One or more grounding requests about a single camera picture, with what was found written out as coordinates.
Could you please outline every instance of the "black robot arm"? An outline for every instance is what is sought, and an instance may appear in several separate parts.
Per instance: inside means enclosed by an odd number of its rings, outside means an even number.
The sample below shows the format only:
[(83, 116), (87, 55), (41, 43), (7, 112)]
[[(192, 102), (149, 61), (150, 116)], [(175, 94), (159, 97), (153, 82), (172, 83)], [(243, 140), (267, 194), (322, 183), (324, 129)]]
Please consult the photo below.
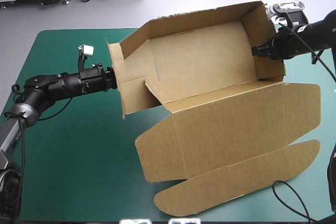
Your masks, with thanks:
[(112, 68), (104, 70), (100, 63), (85, 68), (85, 60), (92, 55), (93, 47), (81, 45), (77, 73), (29, 78), (22, 93), (19, 85), (12, 86), (12, 91), (18, 97), (5, 113), (8, 120), (0, 128), (0, 215), (10, 217), (19, 214), (15, 207), (19, 198), (21, 169), (12, 156), (25, 129), (33, 126), (56, 101), (117, 88)]

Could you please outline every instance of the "open cardboard box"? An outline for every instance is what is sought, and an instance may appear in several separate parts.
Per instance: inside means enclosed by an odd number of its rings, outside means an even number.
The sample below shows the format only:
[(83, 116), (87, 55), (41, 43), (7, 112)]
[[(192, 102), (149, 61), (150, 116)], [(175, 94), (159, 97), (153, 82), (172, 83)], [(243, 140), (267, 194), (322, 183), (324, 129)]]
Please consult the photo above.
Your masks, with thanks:
[(320, 143), (289, 145), (320, 123), (320, 88), (283, 83), (282, 60), (252, 56), (275, 34), (262, 2), (151, 20), (110, 44), (125, 114), (164, 105), (172, 114), (136, 140), (165, 213), (186, 216), (288, 180)]

